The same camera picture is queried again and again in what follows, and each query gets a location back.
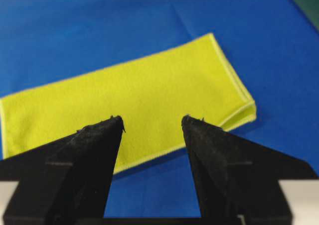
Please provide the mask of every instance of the folded towel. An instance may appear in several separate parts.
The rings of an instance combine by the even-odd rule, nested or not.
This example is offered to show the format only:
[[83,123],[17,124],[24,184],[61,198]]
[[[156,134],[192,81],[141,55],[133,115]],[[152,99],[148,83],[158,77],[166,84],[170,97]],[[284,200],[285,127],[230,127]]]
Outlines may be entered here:
[[225,130],[256,118],[253,98],[214,36],[0,100],[4,157],[120,115],[115,173],[184,147],[181,119]]

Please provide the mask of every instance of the blue surface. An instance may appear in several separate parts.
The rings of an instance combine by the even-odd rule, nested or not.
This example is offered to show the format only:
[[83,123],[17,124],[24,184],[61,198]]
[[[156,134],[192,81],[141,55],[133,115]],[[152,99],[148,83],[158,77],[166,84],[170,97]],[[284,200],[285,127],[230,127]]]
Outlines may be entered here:
[[[318,173],[319,34],[291,0],[0,0],[0,96],[207,32],[257,103],[234,133]],[[199,216],[185,150],[115,176],[106,214]]]

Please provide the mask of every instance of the blue tablecloth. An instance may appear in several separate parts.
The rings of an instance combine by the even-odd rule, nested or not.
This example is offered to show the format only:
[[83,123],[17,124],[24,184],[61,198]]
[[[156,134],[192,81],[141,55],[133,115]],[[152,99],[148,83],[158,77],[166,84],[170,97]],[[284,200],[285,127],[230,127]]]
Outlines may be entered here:
[[[291,0],[0,0],[0,97],[207,32],[257,103],[257,121],[234,133],[319,172],[319,34]],[[106,207],[109,217],[199,215],[184,149],[116,175]]]

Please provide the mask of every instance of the white surface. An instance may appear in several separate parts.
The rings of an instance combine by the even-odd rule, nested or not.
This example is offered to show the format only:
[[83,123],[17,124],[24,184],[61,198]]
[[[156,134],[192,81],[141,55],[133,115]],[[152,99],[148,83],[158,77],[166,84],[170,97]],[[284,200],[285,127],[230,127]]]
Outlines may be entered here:
[[319,180],[280,180],[293,214],[292,225],[319,225]]
[[17,181],[0,182],[0,225],[4,225],[3,214],[17,186]]

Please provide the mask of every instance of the yellow towel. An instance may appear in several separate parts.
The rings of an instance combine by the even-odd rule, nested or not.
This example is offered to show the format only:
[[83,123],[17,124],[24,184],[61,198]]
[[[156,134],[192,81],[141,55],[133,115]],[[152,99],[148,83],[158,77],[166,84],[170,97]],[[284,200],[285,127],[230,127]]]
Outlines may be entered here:
[[120,115],[127,133],[115,173],[184,147],[185,114],[225,130],[256,118],[254,100],[213,34],[0,102],[6,158]]

